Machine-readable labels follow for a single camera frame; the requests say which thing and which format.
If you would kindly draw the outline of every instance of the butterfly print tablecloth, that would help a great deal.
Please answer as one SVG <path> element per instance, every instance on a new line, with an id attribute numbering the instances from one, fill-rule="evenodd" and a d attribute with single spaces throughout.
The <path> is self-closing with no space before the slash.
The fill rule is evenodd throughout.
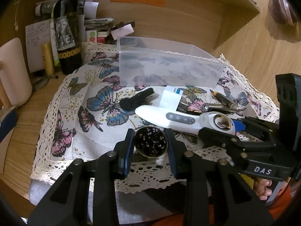
<path id="1" fill-rule="evenodd" d="M 53 184 L 72 160 L 97 159 L 124 140 L 128 128 L 137 130 L 151 125 L 134 111 L 124 111 L 119 105 L 120 99 L 131 97 L 149 86 L 120 86 L 116 47 L 85 45 L 84 57 L 86 64 L 65 78 L 49 105 L 37 145 L 32 179 Z M 230 117 L 253 116 L 276 121 L 279 110 L 272 100 L 256 91 L 223 56 L 220 60 L 226 67 L 214 90 L 239 105 L 238 111 Z M 209 88 L 178 87 L 183 90 L 190 111 L 200 111 L 204 103 L 219 103 L 211 96 Z M 161 96 L 165 87 L 154 86 L 153 89 Z M 150 104 L 158 106 L 159 102 L 160 98 L 156 98 Z M 252 139 L 244 133 L 237 135 L 242 140 Z M 202 149 L 203 144 L 197 137 L 179 132 L 175 132 L 175 136 L 186 144 L 188 150 L 205 159 L 230 159 L 224 149 Z M 93 190 L 93 182 L 91 179 L 90 190 Z M 167 155 L 148 160 L 135 152 L 130 174 L 125 180 L 116 181 L 115 188 L 123 192 L 137 192 L 147 188 L 165 188 L 174 182 Z"/>

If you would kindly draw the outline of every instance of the gray fabric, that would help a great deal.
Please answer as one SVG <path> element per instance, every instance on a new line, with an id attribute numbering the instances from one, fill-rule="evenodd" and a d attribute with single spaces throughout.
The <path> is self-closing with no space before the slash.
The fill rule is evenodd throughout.
<path id="1" fill-rule="evenodd" d="M 37 205 L 46 194 L 50 184 L 32 180 L 30 185 L 30 202 Z M 120 224 L 140 223 L 163 218 L 171 212 L 162 207 L 144 192 L 125 194 L 116 192 L 118 219 Z M 88 215 L 92 219 L 93 192 L 89 191 Z"/>

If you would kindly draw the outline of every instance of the person's hand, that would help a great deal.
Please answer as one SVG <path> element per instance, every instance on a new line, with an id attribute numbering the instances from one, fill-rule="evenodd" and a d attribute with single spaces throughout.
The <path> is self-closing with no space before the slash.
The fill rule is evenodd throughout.
<path id="1" fill-rule="evenodd" d="M 272 190 L 267 187 L 270 187 L 272 180 L 256 178 L 253 186 L 253 190 L 261 200 L 267 200 L 268 196 L 272 194 Z"/>

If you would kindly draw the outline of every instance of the device button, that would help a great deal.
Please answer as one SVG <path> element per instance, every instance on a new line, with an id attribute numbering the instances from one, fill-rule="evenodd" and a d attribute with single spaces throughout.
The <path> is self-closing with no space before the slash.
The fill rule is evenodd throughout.
<path id="1" fill-rule="evenodd" d="M 171 112 L 166 114 L 166 118 L 170 121 L 175 121 L 175 122 L 188 124 L 188 125 L 192 125 L 195 123 L 195 119 L 193 117 L 188 118 L 185 115 L 179 115 L 179 114 L 171 113 Z"/>

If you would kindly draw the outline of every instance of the clear plastic box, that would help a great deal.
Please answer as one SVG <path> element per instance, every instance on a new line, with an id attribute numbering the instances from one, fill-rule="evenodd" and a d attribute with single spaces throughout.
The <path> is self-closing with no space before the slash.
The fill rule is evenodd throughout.
<path id="1" fill-rule="evenodd" d="M 224 63 L 204 50 L 176 41 L 119 37 L 121 86 L 203 86 L 215 88 Z"/>

